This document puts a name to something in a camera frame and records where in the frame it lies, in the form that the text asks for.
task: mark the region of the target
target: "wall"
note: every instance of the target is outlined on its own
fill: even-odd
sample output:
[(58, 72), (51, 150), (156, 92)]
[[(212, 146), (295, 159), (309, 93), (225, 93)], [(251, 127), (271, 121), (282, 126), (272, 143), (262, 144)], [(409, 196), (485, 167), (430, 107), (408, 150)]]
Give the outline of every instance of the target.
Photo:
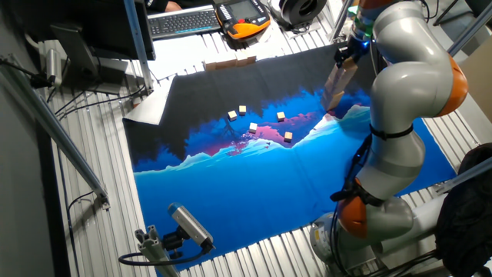
[[(0, 55), (14, 53), (35, 71), (23, 41), (1, 14), (0, 41)], [(55, 275), (35, 127), (0, 84), (0, 276)]]

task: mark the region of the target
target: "metal rail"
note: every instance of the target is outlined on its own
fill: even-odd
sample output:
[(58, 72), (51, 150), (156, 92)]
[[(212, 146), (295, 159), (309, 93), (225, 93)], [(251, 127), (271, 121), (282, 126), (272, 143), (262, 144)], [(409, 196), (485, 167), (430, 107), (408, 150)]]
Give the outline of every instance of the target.
[[(12, 60), (12, 63), (18, 65), (18, 62), (16, 62), (13, 56), (9, 58)], [(85, 161), (84, 156), (82, 156), (74, 142), (63, 129), (60, 121), (57, 120), (45, 101), (31, 87), (24, 73), (9, 66), (0, 66), (0, 81), (2, 81), (5, 87), (10, 88), (8, 90), (14, 98), (23, 102), (28, 110), (32, 112), (101, 201), (109, 204), (108, 193), (102, 188), (98, 177), (96, 177), (87, 161)]]

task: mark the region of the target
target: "computer monitor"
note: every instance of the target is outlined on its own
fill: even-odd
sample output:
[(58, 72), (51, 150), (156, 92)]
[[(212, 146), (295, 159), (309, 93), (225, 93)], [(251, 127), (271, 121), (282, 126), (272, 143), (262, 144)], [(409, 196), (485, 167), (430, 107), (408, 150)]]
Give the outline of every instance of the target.
[[(57, 39), (70, 58), (63, 86), (88, 89), (103, 83), (122, 83), (126, 62), (138, 59), (123, 0), (1, 0), (25, 32), (43, 42)], [(144, 0), (135, 0), (147, 59), (154, 60)]]

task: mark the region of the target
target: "wooden cube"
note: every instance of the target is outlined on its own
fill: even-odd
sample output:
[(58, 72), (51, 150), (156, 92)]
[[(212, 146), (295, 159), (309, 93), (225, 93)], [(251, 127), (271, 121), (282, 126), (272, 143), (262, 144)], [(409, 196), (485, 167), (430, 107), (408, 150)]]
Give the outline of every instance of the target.
[(283, 122), (285, 120), (285, 114), (284, 114), (284, 112), (277, 112), (277, 120), (279, 122)]
[(215, 69), (235, 67), (237, 62), (238, 60), (236, 59), (236, 54), (233, 52), (223, 53), (218, 57)]
[(228, 117), (230, 121), (234, 121), (238, 119), (238, 114), (236, 114), (236, 111), (230, 111), (228, 112)]
[(243, 51), (236, 51), (235, 54), (236, 54), (236, 59), (238, 60), (238, 62), (236, 63), (237, 67), (245, 66), (248, 64), (248, 57)]
[(243, 51), (244, 51), (244, 54), (246, 54), (246, 56), (248, 57), (247, 63), (249, 65), (256, 62), (256, 51), (254, 51), (251, 48), (249, 48), (247, 50), (243, 50)]
[(249, 124), (249, 132), (256, 134), (256, 129), (258, 128), (258, 124), (256, 123), (250, 123)]
[(239, 115), (246, 115), (246, 106), (239, 106)]
[(291, 141), (292, 141), (292, 133), (291, 132), (285, 132), (284, 142), (291, 142)]
[(205, 71), (212, 71), (217, 68), (217, 53), (208, 53), (203, 61), (203, 65), (205, 67)]

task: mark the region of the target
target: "desk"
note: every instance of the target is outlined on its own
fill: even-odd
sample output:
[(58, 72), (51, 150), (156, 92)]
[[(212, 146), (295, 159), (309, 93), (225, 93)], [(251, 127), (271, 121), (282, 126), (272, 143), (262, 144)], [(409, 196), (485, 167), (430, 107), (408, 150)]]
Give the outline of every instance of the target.
[[(251, 48), (263, 48), (258, 58), (271, 58), (290, 55), (301, 51), (321, 47), (329, 43), (327, 35), (331, 32), (328, 24), (327, 9), (317, 17), (322, 28), (316, 32), (302, 35), (294, 39), (287, 36), (272, 22), (271, 37), (267, 44), (251, 45)], [(198, 47), (208, 51), (225, 53), (233, 51), (222, 40), (218, 33), (194, 37)], [(132, 62), (129, 68), (138, 74), (138, 62)], [(201, 61), (187, 65), (178, 75), (193, 74), (203, 71)], [(156, 84), (157, 90), (169, 88), (173, 77), (161, 81), (161, 87)], [(122, 90), (123, 95), (129, 92)], [(73, 94), (57, 94), (51, 108), (57, 111), (71, 100)], [(80, 106), (98, 101), (115, 98), (113, 95), (94, 95), (85, 93), (75, 101)], [(129, 267), (120, 265), (120, 255), (137, 252), (137, 240), (134, 230), (145, 229), (143, 222), (135, 180), (131, 170), (130, 156), (121, 122), (131, 110), (128, 102), (109, 102), (103, 105), (94, 105), (88, 109), (81, 109), (62, 119), (67, 133), (87, 159), (95, 174), (104, 183), (111, 201), (108, 211), (92, 206), (94, 196), (86, 197), (88, 201), (76, 203), (70, 211), (71, 221), (74, 224), (75, 253), (77, 256), (80, 276), (156, 276), (153, 268)], [(447, 156), (452, 166), (457, 169), (464, 155), (474, 148), (478, 142), (468, 124), (459, 111), (442, 118), (424, 120), (437, 143)], [(54, 146), (55, 167), (58, 178), (58, 189), (61, 205), (65, 207), (77, 196), (90, 192), (90, 188), (67, 161), (65, 156), (58, 156)], [(402, 197), (412, 207), (424, 204), (431, 200), (428, 189), (413, 192)], [(68, 235), (65, 209), (62, 209), (65, 222), (66, 242), (71, 264), (72, 275), (77, 275), (75, 256)], [(181, 272), (181, 276), (324, 276), (327, 274), (324, 264), (315, 257), (308, 241), (309, 226), (291, 232), (277, 235), (255, 243), (246, 248), (217, 257), (211, 261), (194, 266)], [(363, 267), (363, 272), (374, 271), (374, 262)]]

